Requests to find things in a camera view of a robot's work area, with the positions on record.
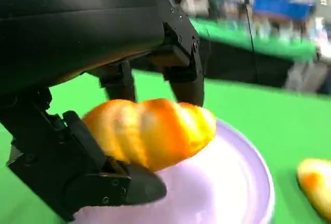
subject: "green table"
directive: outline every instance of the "green table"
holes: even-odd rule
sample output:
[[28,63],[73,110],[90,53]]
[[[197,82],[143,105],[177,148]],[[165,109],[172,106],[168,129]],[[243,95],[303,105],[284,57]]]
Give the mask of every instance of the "green table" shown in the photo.
[[287,59],[294,62],[310,62],[316,56],[316,46],[309,40],[293,40],[282,42],[276,37],[268,40],[255,36],[253,40],[247,33],[246,27],[239,24],[236,29],[229,27],[229,21],[191,19],[191,23],[199,33],[199,36],[220,43],[230,44],[235,47],[252,50],[274,57]]
[[[135,77],[139,101],[173,99],[161,76],[135,72]],[[214,81],[206,82],[205,92],[205,107],[245,134],[269,165],[276,189],[275,223],[324,223],[299,190],[295,169],[307,157],[331,159],[330,99]],[[53,87],[52,93],[52,113],[75,110],[82,115],[106,99],[98,80],[89,75]],[[10,138],[0,126],[0,223],[62,223],[5,167]]]

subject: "bread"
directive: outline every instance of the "bread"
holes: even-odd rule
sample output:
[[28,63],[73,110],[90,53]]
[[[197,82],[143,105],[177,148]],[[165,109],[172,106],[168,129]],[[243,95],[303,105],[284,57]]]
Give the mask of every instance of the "bread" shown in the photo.
[[299,165],[297,177],[315,209],[331,222],[331,161],[306,159]]
[[83,122],[107,156],[153,172],[192,157],[216,133],[216,119],[208,110],[167,99],[111,100],[87,113]]

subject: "plate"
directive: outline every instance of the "plate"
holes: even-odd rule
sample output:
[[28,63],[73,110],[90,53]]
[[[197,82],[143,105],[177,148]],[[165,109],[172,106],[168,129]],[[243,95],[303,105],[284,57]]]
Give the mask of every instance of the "plate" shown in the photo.
[[217,121],[215,138],[194,157],[158,174],[167,196],[142,206],[85,207],[75,224],[267,224],[275,192],[260,153]]

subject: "black mechanical part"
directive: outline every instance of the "black mechanical part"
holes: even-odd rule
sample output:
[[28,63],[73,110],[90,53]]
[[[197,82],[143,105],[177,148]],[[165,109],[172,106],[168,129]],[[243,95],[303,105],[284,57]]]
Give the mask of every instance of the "black mechanical part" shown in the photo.
[[156,66],[164,67],[164,78],[170,81],[177,101],[203,106],[204,76],[198,33],[182,9],[174,8],[168,0],[157,2],[165,38],[148,58]]
[[48,89],[3,97],[0,122],[14,136],[8,167],[63,220],[74,220],[85,206],[134,205],[166,195],[156,175],[107,158],[76,113],[64,113],[63,120],[47,114],[50,101]]
[[0,123],[14,137],[8,167],[66,221],[84,206],[163,197],[156,175],[107,158],[74,112],[49,115],[48,87],[88,71],[109,97],[135,100],[125,61],[150,53],[155,62],[151,51],[160,57],[172,47],[173,58],[159,63],[164,77],[178,101],[201,106],[197,37],[169,0],[0,0]]
[[109,99],[137,101],[134,78],[129,61],[103,65],[89,71],[100,80]]
[[155,49],[158,11],[156,0],[0,0],[0,95]]

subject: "bread roll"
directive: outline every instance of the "bread roll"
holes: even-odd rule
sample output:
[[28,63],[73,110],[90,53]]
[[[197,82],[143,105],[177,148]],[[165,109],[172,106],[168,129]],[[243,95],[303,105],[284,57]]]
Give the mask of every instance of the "bread roll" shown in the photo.
[[192,157],[216,133],[208,110],[167,99],[111,100],[83,118],[107,156],[156,172]]
[[306,159],[299,165],[297,175],[309,201],[331,222],[331,161]]

